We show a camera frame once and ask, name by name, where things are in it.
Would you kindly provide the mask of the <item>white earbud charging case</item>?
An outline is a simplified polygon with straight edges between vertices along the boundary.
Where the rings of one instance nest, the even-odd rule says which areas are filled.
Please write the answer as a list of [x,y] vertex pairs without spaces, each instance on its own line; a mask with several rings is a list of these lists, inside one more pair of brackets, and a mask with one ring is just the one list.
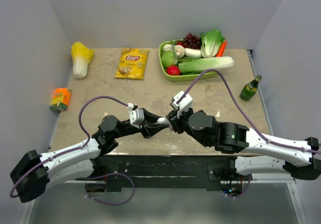
[[168,125],[168,126],[171,124],[170,121],[165,117],[158,118],[157,123],[160,125]]

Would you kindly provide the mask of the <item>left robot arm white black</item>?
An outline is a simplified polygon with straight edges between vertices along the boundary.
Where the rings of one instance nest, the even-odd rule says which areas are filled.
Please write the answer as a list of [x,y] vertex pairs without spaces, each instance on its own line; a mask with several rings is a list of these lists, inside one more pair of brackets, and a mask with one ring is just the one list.
[[97,132],[82,142],[43,154],[36,150],[26,152],[10,173],[14,184],[10,197],[26,203],[65,181],[88,177],[98,180],[104,168],[93,160],[114,150],[118,146],[116,139],[134,134],[148,139],[169,126],[166,118],[143,108],[131,110],[125,121],[113,115],[105,116]]

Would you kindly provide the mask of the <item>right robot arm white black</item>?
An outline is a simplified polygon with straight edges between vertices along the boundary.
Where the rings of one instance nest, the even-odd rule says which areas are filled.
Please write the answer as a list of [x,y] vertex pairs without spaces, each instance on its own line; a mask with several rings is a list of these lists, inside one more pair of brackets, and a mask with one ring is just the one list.
[[300,180],[315,180],[320,176],[320,160],[316,138],[303,141],[283,139],[256,132],[247,126],[218,122],[214,116],[192,108],[179,113],[171,111],[157,120],[178,133],[187,133],[204,147],[213,147],[224,154],[252,153],[254,157],[237,157],[223,168],[224,176],[235,180],[240,175],[283,172]]

